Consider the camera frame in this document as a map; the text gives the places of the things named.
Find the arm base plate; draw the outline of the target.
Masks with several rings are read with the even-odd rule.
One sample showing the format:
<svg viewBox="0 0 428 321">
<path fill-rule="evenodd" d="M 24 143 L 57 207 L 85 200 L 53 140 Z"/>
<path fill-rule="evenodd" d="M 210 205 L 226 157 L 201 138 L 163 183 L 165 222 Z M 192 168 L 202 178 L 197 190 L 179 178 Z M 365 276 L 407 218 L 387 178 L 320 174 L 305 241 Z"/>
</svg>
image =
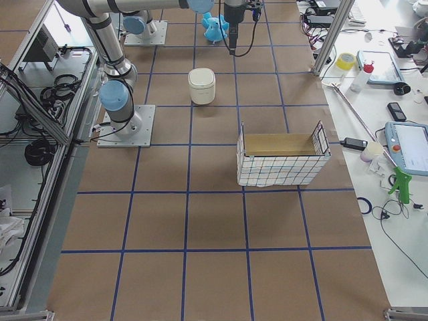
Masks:
<svg viewBox="0 0 428 321">
<path fill-rule="evenodd" d="M 124 28 L 126 37 L 124 44 L 126 46 L 155 46 L 164 45 L 167 36 L 168 21 L 152 20 L 145 23 L 143 20 L 126 20 Z"/>
<path fill-rule="evenodd" d="M 112 123 L 112 126 L 109 124 L 101 127 L 101 138 L 97 140 L 97 147 L 150 147 L 155 110 L 155 105 L 135 105 L 134 116 L 124 129 L 114 134 L 115 130 L 124 126 L 115 122 Z"/>
</svg>

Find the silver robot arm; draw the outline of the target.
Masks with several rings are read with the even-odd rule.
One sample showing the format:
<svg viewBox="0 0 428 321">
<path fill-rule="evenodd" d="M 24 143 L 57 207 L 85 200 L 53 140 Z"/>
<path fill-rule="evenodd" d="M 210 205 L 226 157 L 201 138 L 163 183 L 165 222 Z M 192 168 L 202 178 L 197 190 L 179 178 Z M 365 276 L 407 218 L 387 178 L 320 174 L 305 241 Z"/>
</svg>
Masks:
<svg viewBox="0 0 428 321">
<path fill-rule="evenodd" d="M 108 142 L 123 143 L 133 139 L 142 128 L 142 117 L 133 100 L 137 79 L 135 65 L 126 58 L 111 14 L 150 23 L 154 9 L 190 9 L 198 14 L 212 10 L 214 1 L 59 1 L 68 13 L 82 19 L 97 53 L 104 63 L 108 81 L 100 88 L 99 99 L 110 117 L 112 133 L 101 135 Z"/>
<path fill-rule="evenodd" d="M 123 27 L 127 33 L 143 38 L 153 37 L 157 27 L 153 22 L 150 10 L 140 10 L 133 13 L 123 13 Z"/>
</svg>

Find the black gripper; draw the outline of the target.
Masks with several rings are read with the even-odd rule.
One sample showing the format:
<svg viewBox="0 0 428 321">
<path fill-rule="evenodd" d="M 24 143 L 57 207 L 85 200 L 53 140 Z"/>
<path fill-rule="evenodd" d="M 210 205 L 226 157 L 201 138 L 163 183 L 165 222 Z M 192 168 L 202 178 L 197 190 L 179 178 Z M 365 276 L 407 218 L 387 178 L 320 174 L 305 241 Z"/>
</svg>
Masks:
<svg viewBox="0 0 428 321">
<path fill-rule="evenodd" d="M 235 55 L 238 38 L 238 24 L 244 20 L 246 0 L 224 0 L 224 18 L 229 23 L 229 54 Z"/>
</svg>

